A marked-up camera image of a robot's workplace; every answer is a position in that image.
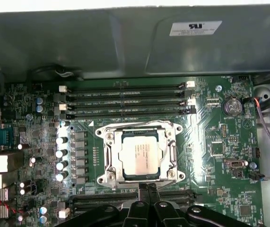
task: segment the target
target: white label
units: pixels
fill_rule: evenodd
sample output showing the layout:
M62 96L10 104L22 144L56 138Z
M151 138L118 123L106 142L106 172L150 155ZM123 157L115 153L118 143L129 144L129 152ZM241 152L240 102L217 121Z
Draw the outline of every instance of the white label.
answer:
M212 35L221 23L222 21L173 23L169 36Z

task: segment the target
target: green circuit board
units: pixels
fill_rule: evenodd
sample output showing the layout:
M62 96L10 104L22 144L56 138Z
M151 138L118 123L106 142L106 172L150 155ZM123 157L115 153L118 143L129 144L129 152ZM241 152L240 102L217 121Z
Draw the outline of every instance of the green circuit board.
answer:
M180 90L178 85L187 82L189 86L183 88L185 95L182 100L186 102L184 111L175 105L180 103L180 97L175 95ZM81 100L82 107L77 114L65 114L59 110L59 103L62 103L61 98L64 96L58 92L59 86L66 86L72 98ZM140 92L143 86L151 89L146 93ZM130 107L117 105L112 96L129 88L131 91L128 91L128 96L119 96L119 99L130 98ZM6 143L12 147L19 143L30 145L24 151L25 166L19 170L19 179L44 180L42 193L17 196L17 206L29 198L35 198L31 215L18 225L37 226L39 208L48 203L52 209L47 224L55 226L62 221L58 219L58 210L74 195L82 196L83 200L85 197L90 198L90 201L85 202L92 207L97 204L91 199L92 195L98 198L98 195L106 194L99 204L115 200L111 199L112 195L123 195L117 199L117 204L131 198L136 188L113 191L96 182L97 177L104 174L105 164L103 140L95 135L95 130L111 123L154 120L169 120L184 128L176 136L176 146L178 169L186 174L186 178L164 188L163 199L175 201L184 209L194 203L203 204L255 227L263 222L261 183L248 178L250 171L259 169L259 156L255 153L258 149L255 107L254 103L243 101L253 97L249 76L7 84L6 97L2 118L12 126L14 137ZM36 110L37 98L43 99L43 111L40 113ZM230 114L232 109L226 110L228 100L241 103L239 114L233 115ZM70 147L72 152L65 157L71 163L67 167L69 176L63 182L58 182L55 180L58 173L55 167L58 162L55 141L56 131L63 118L70 118L68 132L75 143ZM30 157L37 156L42 157L42 161L29 166ZM234 159L245 160L248 165L241 168L226 165L226 160ZM77 160L86 160L84 167ZM255 163L257 167L250 168L250 163ZM197 195L193 201L186 199L186 190Z

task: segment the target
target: white connector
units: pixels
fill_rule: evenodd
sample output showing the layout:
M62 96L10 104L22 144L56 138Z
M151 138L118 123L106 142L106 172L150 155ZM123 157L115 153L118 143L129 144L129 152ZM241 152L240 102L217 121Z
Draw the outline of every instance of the white connector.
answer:
M65 210L60 210L58 217L59 218L67 218L70 215L70 209L66 208Z
M68 110L68 105L66 103L60 103L59 110Z
M187 81L186 87L195 87L195 81Z
M59 92L67 93L68 87L64 85L59 85Z

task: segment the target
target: integrated circuit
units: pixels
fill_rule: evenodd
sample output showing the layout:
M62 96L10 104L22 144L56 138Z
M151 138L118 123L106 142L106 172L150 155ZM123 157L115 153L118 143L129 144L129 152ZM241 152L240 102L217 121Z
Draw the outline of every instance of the integrated circuit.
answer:
M242 217L251 216L251 214L252 214L252 210L249 205L240 206L240 215Z
M211 142L211 155L222 156L224 154L224 145L222 141Z

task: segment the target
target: ul logo sticker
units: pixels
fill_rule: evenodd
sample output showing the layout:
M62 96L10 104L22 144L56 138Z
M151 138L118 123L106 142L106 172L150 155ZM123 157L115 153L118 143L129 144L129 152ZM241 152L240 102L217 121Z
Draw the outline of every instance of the ul logo sticker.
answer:
M202 24L189 24L190 29L202 28Z

